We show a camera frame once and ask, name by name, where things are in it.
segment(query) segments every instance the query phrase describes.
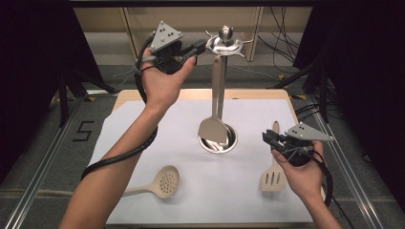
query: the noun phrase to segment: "metal spatula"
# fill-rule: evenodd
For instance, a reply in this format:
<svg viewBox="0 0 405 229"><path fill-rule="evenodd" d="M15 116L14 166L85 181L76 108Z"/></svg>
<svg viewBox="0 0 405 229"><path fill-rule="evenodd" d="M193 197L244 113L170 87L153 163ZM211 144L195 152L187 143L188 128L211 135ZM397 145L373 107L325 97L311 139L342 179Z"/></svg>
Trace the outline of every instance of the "metal spatula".
<svg viewBox="0 0 405 229"><path fill-rule="evenodd" d="M227 138L226 126L218 117L218 110L224 105L219 102L222 66L221 58L218 55L215 56L214 63L212 64L212 116L204 119L199 128L200 138L218 143L226 143Z"/></svg>

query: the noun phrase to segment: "person's right hand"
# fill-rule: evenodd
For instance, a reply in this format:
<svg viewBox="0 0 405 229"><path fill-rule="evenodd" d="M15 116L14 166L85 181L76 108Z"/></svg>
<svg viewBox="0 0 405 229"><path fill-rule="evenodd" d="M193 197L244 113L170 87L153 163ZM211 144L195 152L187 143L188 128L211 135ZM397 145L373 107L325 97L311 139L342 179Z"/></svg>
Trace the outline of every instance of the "person's right hand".
<svg viewBox="0 0 405 229"><path fill-rule="evenodd" d="M313 149L318 152L322 157L324 156L323 145L320 141L313 141ZM314 198L321 198L321 185L323 174L318 164L311 160L307 164L294 167L286 161L284 156L280 155L276 150L271 151L276 158L277 163L283 168L286 174L288 184L291 190L301 199L309 200ZM322 161L319 155L313 154L315 158Z"/></svg>

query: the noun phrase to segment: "slotted spatula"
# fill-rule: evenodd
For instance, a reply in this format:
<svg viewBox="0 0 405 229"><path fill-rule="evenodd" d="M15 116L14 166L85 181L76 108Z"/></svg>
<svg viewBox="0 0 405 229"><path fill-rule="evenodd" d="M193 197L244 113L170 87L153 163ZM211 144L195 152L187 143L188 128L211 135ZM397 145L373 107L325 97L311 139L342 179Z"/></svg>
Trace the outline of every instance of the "slotted spatula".
<svg viewBox="0 0 405 229"><path fill-rule="evenodd" d="M280 126L278 121L273 123L273 132L279 134ZM260 190L262 191L281 191L286 186L286 175L283 169L278 165L274 156L270 169L262 173L260 178Z"/></svg>

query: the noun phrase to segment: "white tabletop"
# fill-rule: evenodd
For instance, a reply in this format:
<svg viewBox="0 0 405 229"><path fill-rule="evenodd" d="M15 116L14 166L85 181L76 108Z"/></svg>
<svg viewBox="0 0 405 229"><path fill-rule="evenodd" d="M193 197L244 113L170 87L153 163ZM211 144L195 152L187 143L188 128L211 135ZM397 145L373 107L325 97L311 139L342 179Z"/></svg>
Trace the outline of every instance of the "white tabletop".
<svg viewBox="0 0 405 229"><path fill-rule="evenodd" d="M142 111L141 101L123 103L106 118L90 163L98 161ZM131 225L307 225L312 219L288 185L281 192L259 189L262 172L271 166L270 147L262 132L280 122L280 131L295 125L287 99L226 99L223 121L238 134L229 153L215 155L200 145L201 121L211 115L209 99L179 100L159 125L154 143L142 154L128 187L150 183L158 170L174 165L181 186L168 199L151 193L122 198L108 224Z"/></svg>

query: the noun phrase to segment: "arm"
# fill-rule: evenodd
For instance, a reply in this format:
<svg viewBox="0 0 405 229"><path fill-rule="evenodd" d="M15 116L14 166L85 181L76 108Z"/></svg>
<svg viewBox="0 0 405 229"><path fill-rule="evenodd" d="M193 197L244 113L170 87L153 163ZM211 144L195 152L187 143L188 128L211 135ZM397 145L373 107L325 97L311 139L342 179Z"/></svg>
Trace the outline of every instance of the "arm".
<svg viewBox="0 0 405 229"><path fill-rule="evenodd" d="M151 53L146 50L144 56L148 55ZM181 85L192 72L195 61L191 57L173 75L161 73L156 68L144 71L142 81L148 102L139 117L102 159L127 153L148 139L166 111L178 99ZM150 65L145 63L141 68ZM122 197L138 158L133 156L102 167L83 178L72 195L60 228L103 228Z"/></svg>
<svg viewBox="0 0 405 229"><path fill-rule="evenodd" d="M320 141L313 141L313 148L321 156L324 155L323 145ZM272 153L283 168L292 191L306 205L316 227L328 229L342 228L322 199L321 185L323 174L319 166L311 160L306 165L294 167L287 162L280 162L285 159L284 157L277 159L281 156L277 151L273 150ZM318 160L321 160L319 155L314 154L314 156Z"/></svg>

